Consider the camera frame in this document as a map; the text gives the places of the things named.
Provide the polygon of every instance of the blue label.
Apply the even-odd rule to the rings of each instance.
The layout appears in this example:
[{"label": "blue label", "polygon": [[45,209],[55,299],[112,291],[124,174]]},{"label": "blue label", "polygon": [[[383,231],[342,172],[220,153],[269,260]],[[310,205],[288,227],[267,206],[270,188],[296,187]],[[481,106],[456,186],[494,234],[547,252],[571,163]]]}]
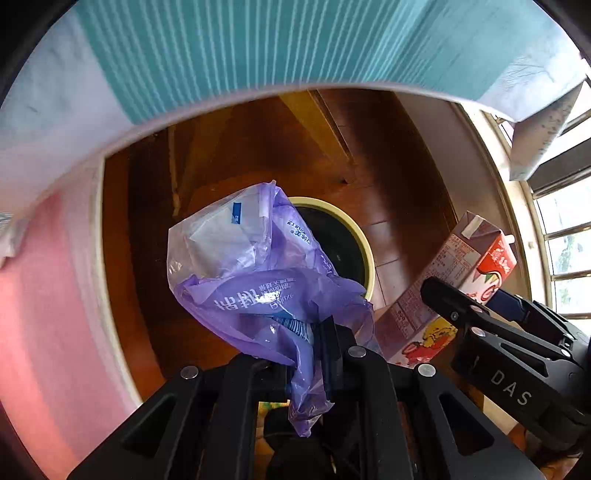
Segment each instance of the blue label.
[{"label": "blue label", "polygon": [[310,332],[306,322],[296,319],[285,319],[274,315],[271,318],[279,325],[283,325],[285,328],[294,332],[298,337],[303,338],[306,342],[310,342]]},{"label": "blue label", "polygon": [[242,203],[234,202],[234,206],[232,207],[232,223],[236,225],[240,225],[240,215],[242,212]]}]

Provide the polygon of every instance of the teal cloth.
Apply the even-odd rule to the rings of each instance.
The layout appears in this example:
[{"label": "teal cloth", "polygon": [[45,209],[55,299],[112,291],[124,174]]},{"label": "teal cloth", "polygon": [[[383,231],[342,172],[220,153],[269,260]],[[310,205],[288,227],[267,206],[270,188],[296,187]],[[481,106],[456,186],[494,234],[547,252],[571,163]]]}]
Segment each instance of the teal cloth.
[{"label": "teal cloth", "polygon": [[269,85],[394,82],[478,100],[552,26],[532,0],[80,0],[74,11],[135,124]]}]

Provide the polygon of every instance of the trash bin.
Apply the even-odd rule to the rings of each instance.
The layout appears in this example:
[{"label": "trash bin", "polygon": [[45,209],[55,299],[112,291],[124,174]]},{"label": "trash bin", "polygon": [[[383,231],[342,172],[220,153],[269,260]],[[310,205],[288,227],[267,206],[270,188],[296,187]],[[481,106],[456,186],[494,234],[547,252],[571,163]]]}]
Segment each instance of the trash bin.
[{"label": "trash bin", "polygon": [[337,273],[362,284],[370,300],[374,293],[374,256],[365,234],[343,210],[323,200],[290,197],[290,202],[330,258]]}]

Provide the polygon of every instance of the juice carton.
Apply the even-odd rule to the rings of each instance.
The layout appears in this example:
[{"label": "juice carton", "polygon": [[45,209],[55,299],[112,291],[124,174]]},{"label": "juice carton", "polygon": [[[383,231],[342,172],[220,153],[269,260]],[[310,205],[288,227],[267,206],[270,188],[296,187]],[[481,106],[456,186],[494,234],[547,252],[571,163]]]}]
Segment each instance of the juice carton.
[{"label": "juice carton", "polygon": [[421,301],[426,278],[438,277],[486,303],[516,264],[503,231],[466,212],[431,263],[375,323],[386,360],[412,368],[428,362],[456,336],[457,329]]}]

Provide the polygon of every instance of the crumpled plastic bag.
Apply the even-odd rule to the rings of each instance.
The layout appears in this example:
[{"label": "crumpled plastic bag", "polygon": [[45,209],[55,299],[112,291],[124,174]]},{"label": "crumpled plastic bag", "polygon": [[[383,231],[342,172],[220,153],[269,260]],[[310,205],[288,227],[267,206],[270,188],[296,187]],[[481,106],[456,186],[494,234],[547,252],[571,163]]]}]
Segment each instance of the crumpled plastic bag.
[{"label": "crumpled plastic bag", "polygon": [[365,288],[337,275],[275,182],[245,188],[168,233],[168,283],[202,325],[240,351],[295,367],[289,418],[309,436],[326,399],[311,324],[333,316],[376,349]]}]

